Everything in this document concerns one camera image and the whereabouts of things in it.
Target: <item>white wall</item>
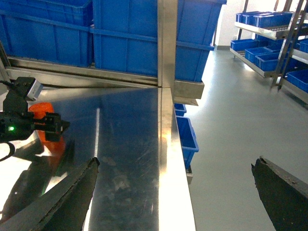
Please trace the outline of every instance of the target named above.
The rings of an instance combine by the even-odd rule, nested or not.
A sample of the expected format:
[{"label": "white wall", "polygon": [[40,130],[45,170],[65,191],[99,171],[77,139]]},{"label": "white wall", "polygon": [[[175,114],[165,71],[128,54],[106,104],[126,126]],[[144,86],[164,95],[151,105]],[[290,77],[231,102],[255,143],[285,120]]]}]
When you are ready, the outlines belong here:
[{"label": "white wall", "polygon": [[[249,0],[247,12],[249,11],[273,11],[276,0]],[[293,1],[291,10],[295,10],[296,0]],[[234,26],[235,14],[243,11],[245,0],[227,0],[227,5],[221,8],[218,19],[215,45],[230,46],[230,41],[236,39],[238,28]],[[280,0],[277,11],[283,10],[285,1]],[[249,39],[252,33],[242,32],[241,39]]]}]

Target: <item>metal shelf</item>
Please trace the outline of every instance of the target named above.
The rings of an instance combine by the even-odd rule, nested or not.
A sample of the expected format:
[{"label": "metal shelf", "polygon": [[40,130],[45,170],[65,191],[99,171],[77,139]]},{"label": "metal shelf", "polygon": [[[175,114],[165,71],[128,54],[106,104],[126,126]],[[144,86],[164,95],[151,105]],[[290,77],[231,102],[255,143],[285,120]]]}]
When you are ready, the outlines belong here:
[{"label": "metal shelf", "polygon": [[307,13],[307,14],[305,14],[304,24],[308,24],[308,13]]},{"label": "metal shelf", "polygon": [[[158,85],[158,79],[155,77],[100,70],[94,66],[74,67],[16,57],[9,57],[9,62],[11,66],[6,71],[11,79],[32,76],[45,85],[70,88],[156,88]],[[197,105],[195,99],[201,99],[203,89],[203,82],[174,82],[177,103]]]},{"label": "metal shelf", "polygon": [[282,87],[284,89],[287,89],[289,92],[291,92],[296,97],[300,98],[305,103],[308,103],[308,93],[301,90],[297,86],[293,85],[292,83],[290,83],[286,79],[282,80]]},{"label": "metal shelf", "polygon": [[251,69],[253,69],[255,72],[257,72],[259,75],[261,75],[263,78],[270,78],[275,77],[276,73],[274,71],[263,71],[260,68],[258,68],[256,65],[254,65],[252,62],[245,59],[245,51],[235,51],[230,48],[230,51],[241,61],[243,61],[246,65],[248,65]]},{"label": "metal shelf", "polygon": [[301,61],[302,63],[308,64],[308,53],[299,51],[299,50],[293,50],[292,58]]},{"label": "metal shelf", "polygon": [[235,22],[235,26],[243,30],[254,32],[258,35],[267,37],[272,40],[284,39],[289,33],[288,25],[270,28],[259,28],[256,26]]}]

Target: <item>metal post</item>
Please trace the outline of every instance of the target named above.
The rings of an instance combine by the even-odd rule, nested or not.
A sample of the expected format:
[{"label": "metal post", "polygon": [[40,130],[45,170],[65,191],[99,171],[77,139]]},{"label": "metal post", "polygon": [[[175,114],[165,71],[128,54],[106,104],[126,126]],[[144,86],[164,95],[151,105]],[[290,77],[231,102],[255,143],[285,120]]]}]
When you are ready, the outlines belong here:
[{"label": "metal post", "polygon": [[[293,45],[295,43],[294,41],[294,38],[297,38],[297,34],[298,34],[298,30],[296,30],[295,34],[294,34],[294,31],[295,31],[295,28],[296,28],[296,24],[297,24],[297,20],[300,16],[300,12],[301,12],[301,8],[302,8],[302,5],[304,3],[304,0],[300,0],[299,3],[298,3],[298,6],[297,6],[297,9],[296,11],[293,13],[292,15],[292,18],[291,18],[291,21],[290,21],[290,24],[289,24],[289,27],[288,27],[288,35],[287,37],[284,39],[283,41],[283,44],[282,44],[282,49],[280,51],[280,54],[279,54],[279,61],[278,61],[278,64],[277,64],[277,67],[276,67],[276,75],[275,77],[273,78],[273,82],[271,84],[271,88],[274,87],[276,85],[276,82],[277,82],[277,79],[278,79],[278,76],[280,75],[281,73],[281,69],[282,69],[282,65],[283,65],[283,61],[286,57],[286,54],[288,52],[288,49],[289,49],[289,45],[290,45],[290,42],[293,40],[293,43],[291,45],[291,50],[293,48]],[[287,61],[289,60],[290,56],[291,56],[291,52],[288,54],[287,56]],[[282,72],[282,77],[284,77],[284,74],[285,74],[285,70],[286,70],[286,67],[287,67],[287,62],[284,66],[284,70]]]},{"label": "metal post", "polygon": [[174,97],[178,0],[158,0],[158,87]]},{"label": "metal post", "polygon": [[[244,8],[243,8],[243,13],[245,13],[247,11],[247,7],[248,7],[248,2],[249,0],[245,0],[245,4],[244,4]],[[242,29],[239,29],[237,32],[237,40],[240,40],[242,36]]]},{"label": "metal post", "polygon": [[5,68],[8,67],[8,66],[11,66],[11,65],[10,65],[10,62],[8,60],[8,57],[6,56],[3,45],[0,41],[0,78],[2,80],[10,82],[9,75],[5,70]]},{"label": "metal post", "polygon": [[[296,12],[301,10],[303,3],[304,3],[304,0],[300,0],[299,1],[297,9],[296,9]],[[280,79],[279,84],[278,84],[278,90],[282,87],[283,79],[285,78],[285,74],[286,74],[286,69],[287,69],[289,61],[290,61],[290,59],[292,57],[295,42],[297,41],[297,38],[298,38],[298,32],[301,30],[302,25],[304,24],[305,14],[306,14],[307,7],[308,7],[308,1],[306,1],[306,5],[305,5],[304,11],[301,12],[301,18],[300,18],[300,21],[299,21],[299,25],[298,25],[297,30],[294,33],[294,39],[293,39],[293,42],[292,42],[291,47],[290,47],[290,51],[291,52],[289,52],[289,55],[288,55],[287,60],[285,62],[285,65],[284,65],[284,68],[283,68],[283,71],[282,71],[282,75],[281,75],[281,79]]]},{"label": "metal post", "polygon": [[286,0],[283,11],[290,11],[292,5],[292,0]]},{"label": "metal post", "polygon": [[275,6],[274,6],[274,11],[277,11],[278,4],[279,4],[279,0],[276,0]]}]

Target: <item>scratch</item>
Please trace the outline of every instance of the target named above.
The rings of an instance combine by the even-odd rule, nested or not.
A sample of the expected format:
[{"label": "scratch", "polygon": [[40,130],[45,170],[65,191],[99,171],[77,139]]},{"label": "scratch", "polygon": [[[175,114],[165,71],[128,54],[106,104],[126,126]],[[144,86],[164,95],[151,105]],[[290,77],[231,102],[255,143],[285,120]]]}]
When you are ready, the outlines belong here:
[{"label": "scratch", "polygon": [[145,173],[143,173],[140,177],[143,177],[145,174],[149,173],[150,171],[146,171]]},{"label": "scratch", "polygon": [[140,156],[140,157],[135,161],[135,163],[136,163],[137,161],[139,161],[141,158],[143,158],[145,155],[147,155],[149,152],[150,152],[150,150],[147,150],[142,156]]}]

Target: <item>orange object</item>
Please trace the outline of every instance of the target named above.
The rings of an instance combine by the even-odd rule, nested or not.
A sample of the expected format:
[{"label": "orange object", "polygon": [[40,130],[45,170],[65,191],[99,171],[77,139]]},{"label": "orange object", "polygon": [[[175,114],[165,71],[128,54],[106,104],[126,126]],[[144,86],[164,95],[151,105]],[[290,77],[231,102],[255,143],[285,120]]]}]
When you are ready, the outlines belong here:
[{"label": "orange object", "polygon": [[[46,112],[54,113],[53,106],[51,103],[37,103],[29,107],[29,111],[34,113],[35,119],[42,119]],[[38,130],[39,139],[43,142],[49,142],[45,139],[45,132]]]},{"label": "orange object", "polygon": [[48,158],[49,166],[52,169],[52,172],[55,173],[59,167],[63,154],[65,152],[65,142],[63,137],[60,138],[59,142],[42,142],[43,145],[48,148],[51,153],[51,156]]}]

